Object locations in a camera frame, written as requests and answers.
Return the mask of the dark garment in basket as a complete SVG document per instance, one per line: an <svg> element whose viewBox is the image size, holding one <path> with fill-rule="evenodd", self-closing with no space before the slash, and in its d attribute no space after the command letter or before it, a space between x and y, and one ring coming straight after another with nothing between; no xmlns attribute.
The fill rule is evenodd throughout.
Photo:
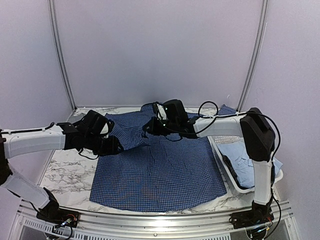
<svg viewBox="0 0 320 240"><path fill-rule="evenodd" d="M224 161L224 163L226 164L229 172L231 173L231 176L233 178L233 180L235 181L236 185L239 187L239 181L238 181L238 175L236 174L232 164L231 164L231 161L230 159L226 156L226 155L222 155L222 159Z"/></svg>

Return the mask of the blue checked long sleeve shirt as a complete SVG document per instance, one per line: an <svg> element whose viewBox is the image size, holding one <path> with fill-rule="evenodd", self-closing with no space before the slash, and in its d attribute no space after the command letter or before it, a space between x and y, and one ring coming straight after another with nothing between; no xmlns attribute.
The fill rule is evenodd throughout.
<svg viewBox="0 0 320 240"><path fill-rule="evenodd" d="M209 139L147 134L143 126L153 116L150 104L106 114L123 151L98 159L90 201L119 210L164 213L224 196L227 189Z"/></svg>

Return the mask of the light blue shirt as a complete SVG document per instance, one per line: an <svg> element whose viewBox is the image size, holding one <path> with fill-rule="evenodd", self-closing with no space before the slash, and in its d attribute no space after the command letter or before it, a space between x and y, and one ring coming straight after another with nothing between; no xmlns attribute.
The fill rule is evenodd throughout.
<svg viewBox="0 0 320 240"><path fill-rule="evenodd" d="M245 143L241 140L233 143L223 143L218 144L217 148L221 155L227 156L231 161L237 174L239 186L244 189L253 188L255 184L254 166L247 154Z"/></svg>

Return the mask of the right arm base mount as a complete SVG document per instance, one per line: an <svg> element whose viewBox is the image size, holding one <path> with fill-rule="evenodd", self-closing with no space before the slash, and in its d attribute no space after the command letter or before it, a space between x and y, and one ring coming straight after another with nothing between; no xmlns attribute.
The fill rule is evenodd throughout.
<svg viewBox="0 0 320 240"><path fill-rule="evenodd" d="M229 222L234 229L247 228L265 223L270 223L274 220L274 215L271 212L263 213L261 210L246 210L234 212L230 215Z"/></svg>

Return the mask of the white plastic laundry basket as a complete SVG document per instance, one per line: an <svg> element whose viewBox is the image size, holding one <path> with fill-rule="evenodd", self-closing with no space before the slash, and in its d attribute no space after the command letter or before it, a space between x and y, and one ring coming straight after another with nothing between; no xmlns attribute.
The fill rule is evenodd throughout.
<svg viewBox="0 0 320 240"><path fill-rule="evenodd" d="M255 190L254 166L243 138L237 136L209 136L214 157L229 189L234 195Z"/></svg>

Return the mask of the right aluminium corner post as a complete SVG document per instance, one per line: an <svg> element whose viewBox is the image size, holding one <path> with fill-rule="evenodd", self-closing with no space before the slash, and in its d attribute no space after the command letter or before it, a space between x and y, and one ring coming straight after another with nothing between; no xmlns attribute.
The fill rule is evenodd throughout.
<svg viewBox="0 0 320 240"><path fill-rule="evenodd" d="M248 71L246 74L245 82L241 91L240 99L237 105L237 110L242 111L244 109L251 84L254 79L254 74L257 66L257 62L259 59L260 52L262 50L263 41L265 37L266 27L267 27L267 19L268 19L268 10L269 10L269 0L263 0L261 2L261 9L258 21L258 28L256 33L256 38L253 46L253 52L251 55Z"/></svg>

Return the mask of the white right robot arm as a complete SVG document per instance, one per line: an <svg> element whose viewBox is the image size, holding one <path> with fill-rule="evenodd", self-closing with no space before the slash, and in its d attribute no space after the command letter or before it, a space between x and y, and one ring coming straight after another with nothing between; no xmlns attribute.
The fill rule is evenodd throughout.
<svg viewBox="0 0 320 240"><path fill-rule="evenodd" d="M178 99L154 102L152 109L154 116L142 129L154 136L178 134L188 139L211 136L242 138L254 170L254 197L247 219L252 224L258 224L270 213L275 178L273 161L280 146L275 140L281 138L271 118L256 107L229 115L189 117Z"/></svg>

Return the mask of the aluminium front frame rail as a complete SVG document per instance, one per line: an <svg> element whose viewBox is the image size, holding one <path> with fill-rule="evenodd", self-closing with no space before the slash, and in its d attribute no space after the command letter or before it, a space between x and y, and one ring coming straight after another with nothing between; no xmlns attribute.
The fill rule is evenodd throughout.
<svg viewBox="0 0 320 240"><path fill-rule="evenodd" d="M10 240L251 240L266 231L268 240L300 240L288 201L273 203L273 221L235 228L231 215L247 207L190 214L120 214L78 210L77 226L54 228L36 217L22 201L9 233Z"/></svg>

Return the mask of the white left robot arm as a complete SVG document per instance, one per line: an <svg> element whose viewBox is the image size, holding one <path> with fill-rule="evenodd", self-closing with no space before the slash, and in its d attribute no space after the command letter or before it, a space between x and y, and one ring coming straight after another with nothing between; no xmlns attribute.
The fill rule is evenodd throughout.
<svg viewBox="0 0 320 240"><path fill-rule="evenodd" d="M51 123L47 127L0 132L0 186L33 204L38 216L53 223L60 222L68 212L62 210L57 199L46 188L41 188L15 171L9 159L49 150L90 150L95 156L121 153L124 148L111 135L115 123L100 113L90 110L75 123Z"/></svg>

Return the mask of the folded grey shirt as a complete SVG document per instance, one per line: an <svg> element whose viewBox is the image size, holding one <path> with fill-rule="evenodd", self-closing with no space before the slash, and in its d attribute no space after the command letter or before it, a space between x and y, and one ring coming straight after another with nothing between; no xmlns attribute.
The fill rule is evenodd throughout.
<svg viewBox="0 0 320 240"><path fill-rule="evenodd" d="M69 123L75 123L80 121L86 114L85 113L80 113L78 115L72 115L71 117L69 117L68 122Z"/></svg>

